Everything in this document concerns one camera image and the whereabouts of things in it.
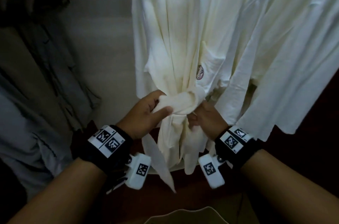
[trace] wristband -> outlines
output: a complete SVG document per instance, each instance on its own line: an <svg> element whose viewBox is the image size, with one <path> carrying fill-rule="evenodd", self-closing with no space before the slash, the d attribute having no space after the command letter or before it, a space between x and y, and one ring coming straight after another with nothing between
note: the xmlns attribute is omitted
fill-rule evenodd
<svg viewBox="0 0 339 224"><path fill-rule="evenodd" d="M109 175L128 162L132 143L132 138L122 129L105 125L87 140L79 157Z"/></svg>
<svg viewBox="0 0 339 224"><path fill-rule="evenodd" d="M217 155L233 164L233 168L240 169L256 151L261 149L260 144L252 135L241 128L233 126L224 130L215 140Z"/></svg>

